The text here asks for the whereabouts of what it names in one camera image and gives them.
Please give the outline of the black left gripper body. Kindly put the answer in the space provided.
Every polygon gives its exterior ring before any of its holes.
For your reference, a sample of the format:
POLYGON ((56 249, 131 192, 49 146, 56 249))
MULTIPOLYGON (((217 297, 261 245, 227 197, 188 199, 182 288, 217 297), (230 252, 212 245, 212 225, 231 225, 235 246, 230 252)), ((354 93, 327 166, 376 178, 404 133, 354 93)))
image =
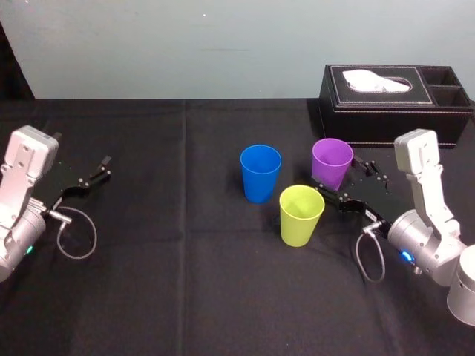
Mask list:
POLYGON ((59 201, 84 194, 80 176, 71 166, 57 162, 36 183, 32 198, 43 203, 47 210, 53 210, 59 201))

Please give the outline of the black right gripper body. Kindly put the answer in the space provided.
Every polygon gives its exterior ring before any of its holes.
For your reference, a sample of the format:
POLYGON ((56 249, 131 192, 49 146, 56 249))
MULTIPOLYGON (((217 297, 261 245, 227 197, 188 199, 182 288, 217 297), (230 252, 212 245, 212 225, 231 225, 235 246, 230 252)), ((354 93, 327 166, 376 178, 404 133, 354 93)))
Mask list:
POLYGON ((372 177, 363 177, 355 182, 363 182, 367 188, 365 194, 369 209, 360 214, 372 223, 382 222, 383 226, 391 226, 401 215, 410 210, 409 204, 392 194, 388 188, 372 177))

